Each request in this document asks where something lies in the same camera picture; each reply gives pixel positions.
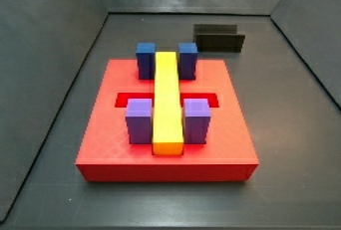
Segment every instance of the yellow bar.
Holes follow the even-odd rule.
[[[181,155],[184,134],[176,52],[157,52],[154,154]]]

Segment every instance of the red platform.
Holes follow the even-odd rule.
[[[118,93],[154,92],[138,79],[137,60],[112,60],[77,159],[89,181],[240,181],[249,179],[259,158],[224,61],[198,60],[197,80],[180,81],[185,94],[217,94],[210,108],[206,145],[184,146],[182,156],[153,155],[153,146],[130,145],[126,108]]]

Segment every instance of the gray floor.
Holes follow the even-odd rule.
[[[112,58],[176,50],[194,23],[237,24],[225,58],[260,167],[245,183],[87,183],[74,165]],[[341,226],[341,115],[271,18],[113,15],[5,226]]]

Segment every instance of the black rectangular object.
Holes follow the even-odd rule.
[[[237,25],[194,24],[193,40],[201,52],[241,52],[245,35]]]

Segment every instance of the red base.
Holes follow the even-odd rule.
[[[206,145],[184,147],[182,156],[153,155],[153,146],[130,145],[126,109],[118,93],[153,93],[154,81],[140,81],[136,60],[112,60],[77,159],[89,181],[240,181],[257,165],[245,120],[224,61],[197,62],[197,80],[180,81],[182,93],[216,93]]]

